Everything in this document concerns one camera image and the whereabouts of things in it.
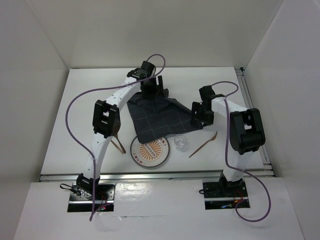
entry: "wooden spoon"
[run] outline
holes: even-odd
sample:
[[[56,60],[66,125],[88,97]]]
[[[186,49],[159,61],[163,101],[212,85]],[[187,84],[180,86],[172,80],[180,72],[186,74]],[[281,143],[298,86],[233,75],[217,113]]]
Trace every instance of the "wooden spoon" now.
[[[218,134],[218,132],[216,132],[215,133],[215,135],[211,138],[211,139],[209,139],[208,141],[206,141],[204,144],[202,144],[197,150],[195,150],[195,152],[194,153],[192,153],[190,156],[189,156],[189,158],[191,158],[193,155],[195,155],[200,149],[202,149],[208,142],[211,142],[211,141],[214,141],[215,139],[216,139],[216,137],[217,137],[217,134]]]

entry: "white wall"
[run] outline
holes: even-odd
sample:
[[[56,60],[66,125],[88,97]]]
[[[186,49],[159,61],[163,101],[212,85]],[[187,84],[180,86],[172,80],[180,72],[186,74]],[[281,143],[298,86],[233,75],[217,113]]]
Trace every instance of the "white wall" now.
[[[138,66],[152,53],[171,67],[244,67],[283,0],[28,2],[71,68]]]
[[[0,239],[40,175],[68,68],[25,0],[0,1]]]
[[[266,146],[306,240],[319,239],[320,5],[285,0],[246,70]]]

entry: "plate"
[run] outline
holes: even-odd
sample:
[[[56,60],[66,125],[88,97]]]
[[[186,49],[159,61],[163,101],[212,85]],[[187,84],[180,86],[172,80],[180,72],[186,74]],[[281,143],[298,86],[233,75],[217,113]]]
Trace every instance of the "plate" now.
[[[130,153],[132,159],[140,166],[154,168],[167,160],[170,153],[170,145],[165,137],[142,144],[136,136],[132,140]]]

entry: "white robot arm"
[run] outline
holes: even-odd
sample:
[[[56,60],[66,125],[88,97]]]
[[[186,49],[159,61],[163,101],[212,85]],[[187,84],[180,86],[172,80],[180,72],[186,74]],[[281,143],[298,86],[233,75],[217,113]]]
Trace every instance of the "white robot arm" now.
[[[199,89],[202,102],[193,102],[191,111],[191,122],[200,120],[203,126],[214,123],[214,113],[227,117],[225,96],[216,94],[212,86],[204,86]],[[232,101],[227,100],[230,114],[230,154],[228,164],[237,168],[232,169],[226,166],[220,176],[220,187],[225,195],[234,193],[243,181],[243,172],[247,164],[260,146],[265,144],[266,138],[258,109],[242,107]]]
[[[114,94],[108,97],[102,102],[103,105],[116,106],[120,112],[124,105],[129,101],[129,99],[137,92],[140,91],[140,82],[133,85],[128,85],[136,82],[137,79],[134,77],[127,77],[122,85],[127,85],[124,88],[118,89]],[[104,160],[107,147],[114,136],[105,136],[99,132],[93,135],[93,142],[91,146],[91,151],[95,156],[95,176],[93,172],[93,160],[91,155],[87,159],[87,163],[82,171],[83,176],[87,179],[98,179],[100,178],[101,165]]]
[[[163,89],[162,77],[158,76],[159,85],[155,77],[156,67],[148,62],[143,61],[140,68],[130,71],[122,88],[119,88],[114,94],[106,100],[98,100],[94,105],[93,113],[93,142],[91,146],[91,153],[87,163],[76,179],[76,185],[86,194],[92,195],[95,188],[98,187],[101,166],[104,160],[107,147],[111,139],[118,134],[121,126],[120,111],[129,99],[137,92],[142,90],[142,96],[146,99],[154,98],[156,94],[168,96],[167,89]]]

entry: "dark cloth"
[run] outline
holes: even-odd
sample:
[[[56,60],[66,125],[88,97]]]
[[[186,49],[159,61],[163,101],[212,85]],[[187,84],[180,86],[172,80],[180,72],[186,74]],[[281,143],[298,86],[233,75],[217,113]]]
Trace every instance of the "dark cloth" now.
[[[154,100],[148,100],[138,92],[127,105],[141,144],[169,134],[184,134],[203,128],[200,121],[191,125],[191,110],[175,98],[156,96]]]

